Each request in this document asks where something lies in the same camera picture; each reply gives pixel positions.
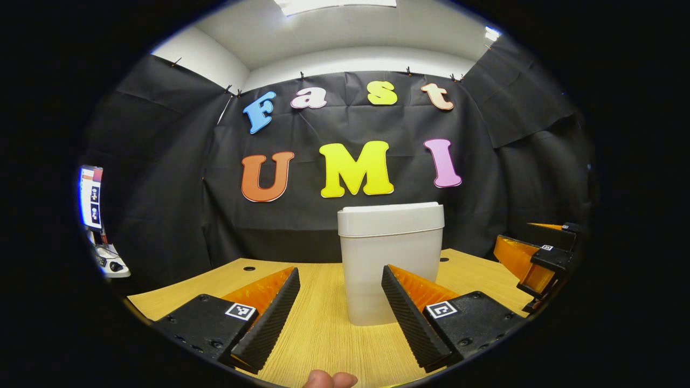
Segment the black backdrop cloth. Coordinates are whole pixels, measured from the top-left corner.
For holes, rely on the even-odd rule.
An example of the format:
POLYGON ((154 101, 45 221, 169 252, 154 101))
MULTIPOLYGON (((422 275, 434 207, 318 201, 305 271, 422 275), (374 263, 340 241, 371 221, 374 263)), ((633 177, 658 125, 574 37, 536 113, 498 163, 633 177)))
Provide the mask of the black backdrop cloth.
POLYGON ((245 92, 150 55, 103 99, 82 164, 135 293, 239 258, 340 262, 346 206, 438 202, 442 248, 490 258, 528 223, 586 224, 592 145, 574 103, 506 37, 459 82, 310 75, 245 92))

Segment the white side desk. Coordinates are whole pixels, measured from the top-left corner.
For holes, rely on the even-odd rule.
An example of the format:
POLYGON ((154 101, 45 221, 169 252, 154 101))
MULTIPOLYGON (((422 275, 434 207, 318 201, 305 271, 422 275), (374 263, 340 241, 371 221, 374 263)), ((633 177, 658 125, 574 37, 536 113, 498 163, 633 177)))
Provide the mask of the white side desk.
POLYGON ((107 278, 128 278, 130 268, 125 264, 114 245, 93 245, 96 264, 107 278))

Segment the wooden desktop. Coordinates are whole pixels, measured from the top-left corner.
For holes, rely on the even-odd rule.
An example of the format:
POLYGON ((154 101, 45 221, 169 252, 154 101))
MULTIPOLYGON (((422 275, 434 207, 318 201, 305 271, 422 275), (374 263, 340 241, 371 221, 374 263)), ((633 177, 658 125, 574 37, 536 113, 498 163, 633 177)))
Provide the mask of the wooden desktop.
MULTIPOLYGON (((460 295, 480 290, 516 314, 527 315, 523 307, 532 298, 517 289, 516 277, 503 265, 453 249, 440 256, 439 285, 460 295)), ((222 297, 289 266, 239 258, 177 284, 131 295, 129 300, 143 315, 158 320, 200 293, 222 297)), ((398 324, 350 324, 340 263, 296 264, 296 268, 300 292, 259 379, 298 388, 311 370, 321 369, 354 374, 359 379, 356 388, 380 388, 426 376, 398 324)))

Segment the computer monitor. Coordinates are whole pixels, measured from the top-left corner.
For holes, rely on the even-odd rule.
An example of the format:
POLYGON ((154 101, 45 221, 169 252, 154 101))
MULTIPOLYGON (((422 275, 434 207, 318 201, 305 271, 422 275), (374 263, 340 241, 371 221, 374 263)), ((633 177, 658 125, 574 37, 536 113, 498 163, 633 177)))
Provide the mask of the computer monitor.
POLYGON ((79 170, 79 211, 84 226, 101 232, 101 187, 103 169, 94 165, 81 165, 79 170))

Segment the white desktop garbage bin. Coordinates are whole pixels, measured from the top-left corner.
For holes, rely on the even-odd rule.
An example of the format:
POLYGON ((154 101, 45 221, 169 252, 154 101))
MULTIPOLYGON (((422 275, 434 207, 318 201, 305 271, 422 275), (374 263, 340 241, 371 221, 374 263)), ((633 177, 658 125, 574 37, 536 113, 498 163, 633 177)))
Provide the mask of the white desktop garbage bin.
POLYGON ((349 206, 337 212, 351 324, 395 321, 381 285, 386 265, 436 280, 444 226, 444 207, 438 202, 349 206))

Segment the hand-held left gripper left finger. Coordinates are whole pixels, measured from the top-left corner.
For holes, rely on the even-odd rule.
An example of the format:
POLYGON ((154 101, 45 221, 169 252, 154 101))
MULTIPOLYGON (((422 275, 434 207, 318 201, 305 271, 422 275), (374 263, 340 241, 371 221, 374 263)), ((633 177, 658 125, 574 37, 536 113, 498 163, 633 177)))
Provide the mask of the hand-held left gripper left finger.
POLYGON ((224 297, 199 294, 153 329, 206 359, 257 374, 273 352, 300 292, 300 272, 287 267, 224 297))

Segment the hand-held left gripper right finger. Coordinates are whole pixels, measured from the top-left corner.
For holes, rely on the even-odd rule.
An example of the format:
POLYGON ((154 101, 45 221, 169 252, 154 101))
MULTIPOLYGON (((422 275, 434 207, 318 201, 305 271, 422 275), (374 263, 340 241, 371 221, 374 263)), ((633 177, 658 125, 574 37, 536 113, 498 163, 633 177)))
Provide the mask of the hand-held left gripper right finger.
POLYGON ((419 366, 460 363, 502 341, 527 321, 480 290, 459 295, 394 265, 381 286, 419 366))

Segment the ceiling light panel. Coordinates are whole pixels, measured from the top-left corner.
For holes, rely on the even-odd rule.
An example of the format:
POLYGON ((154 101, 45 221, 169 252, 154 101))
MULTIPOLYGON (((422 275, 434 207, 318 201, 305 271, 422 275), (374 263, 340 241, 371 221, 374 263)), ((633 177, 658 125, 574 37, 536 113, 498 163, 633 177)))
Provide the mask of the ceiling light panel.
POLYGON ((273 0, 286 16, 343 6, 381 6, 396 8, 397 0, 273 0))

